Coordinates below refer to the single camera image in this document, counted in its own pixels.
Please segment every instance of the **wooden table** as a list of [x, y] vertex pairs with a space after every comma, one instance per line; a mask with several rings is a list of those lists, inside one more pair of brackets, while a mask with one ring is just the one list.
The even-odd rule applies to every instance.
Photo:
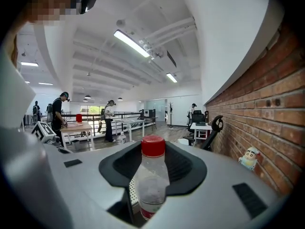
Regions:
[[142, 136], [144, 137], [145, 120], [113, 119], [113, 121], [115, 122], [115, 135], [118, 135], [117, 123], [124, 123], [124, 124], [128, 125], [129, 141], [130, 142], [132, 142], [132, 124], [136, 124], [136, 123], [142, 122]]
[[66, 142], [65, 142], [65, 139], [64, 139], [64, 133], [68, 134], [69, 143], [71, 144], [70, 133], [72, 133], [72, 132], [86, 132], [87, 141], [89, 141], [89, 137], [88, 137], [88, 132], [89, 131], [91, 131], [91, 134], [90, 134], [91, 146], [92, 146], [92, 150], [94, 150], [92, 126], [89, 125], [86, 122], [82, 123], [82, 125], [80, 125], [80, 126], [62, 127], [61, 128], [61, 136], [62, 136], [63, 147], [65, 149], [67, 149], [67, 145], [66, 145]]
[[212, 127], [208, 124], [206, 125], [196, 125], [196, 123], [192, 123], [190, 129], [195, 130], [194, 133], [194, 145], [196, 144], [196, 140], [197, 139], [201, 139], [201, 140], [205, 140], [208, 137], [208, 131], [212, 131]]

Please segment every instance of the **black rubber pad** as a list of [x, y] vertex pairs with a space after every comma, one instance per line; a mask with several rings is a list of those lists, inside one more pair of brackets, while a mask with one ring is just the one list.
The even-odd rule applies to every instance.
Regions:
[[266, 204], [246, 183], [237, 184], [232, 187], [249, 213], [251, 219], [267, 209]]
[[75, 160], [71, 160], [71, 161], [67, 161], [67, 162], [64, 162], [65, 166], [68, 168], [68, 167], [71, 167], [71, 166], [75, 166], [75, 165], [78, 165], [78, 164], [81, 164], [82, 162], [79, 160], [79, 159], [75, 159]]

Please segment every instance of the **trash bin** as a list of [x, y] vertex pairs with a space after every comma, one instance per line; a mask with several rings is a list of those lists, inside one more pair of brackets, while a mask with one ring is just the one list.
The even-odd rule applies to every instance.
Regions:
[[77, 151], [80, 150], [81, 144], [80, 144], [79, 140], [73, 140], [71, 142], [72, 142], [72, 146], [74, 147], [75, 150], [77, 150]]

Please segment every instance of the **red bottle cap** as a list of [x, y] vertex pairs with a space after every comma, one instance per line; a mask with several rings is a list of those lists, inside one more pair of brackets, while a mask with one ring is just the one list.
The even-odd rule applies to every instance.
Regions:
[[157, 135], [148, 135], [143, 137], [141, 147], [143, 155], [157, 158], [165, 153], [165, 140]]

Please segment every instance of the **ceiling light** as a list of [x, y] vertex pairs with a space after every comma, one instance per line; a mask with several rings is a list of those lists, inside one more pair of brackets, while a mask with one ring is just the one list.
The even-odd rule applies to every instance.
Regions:
[[43, 82], [38, 82], [40, 85], [53, 85], [52, 83], [43, 83]]
[[35, 66], [38, 67], [37, 63], [28, 63], [28, 62], [21, 62], [22, 65], [26, 65], [26, 66]]
[[177, 83], [177, 80], [172, 76], [171, 73], [166, 74], [168, 78], [170, 78], [173, 82]]
[[137, 43], [135, 43], [129, 36], [125, 35], [123, 32], [120, 30], [117, 30], [114, 33], [114, 36], [118, 39], [120, 39], [122, 42], [126, 43], [133, 49], [135, 49], [138, 53], [140, 53], [142, 56], [145, 58], [149, 57], [149, 54], [142, 48], [140, 47]]

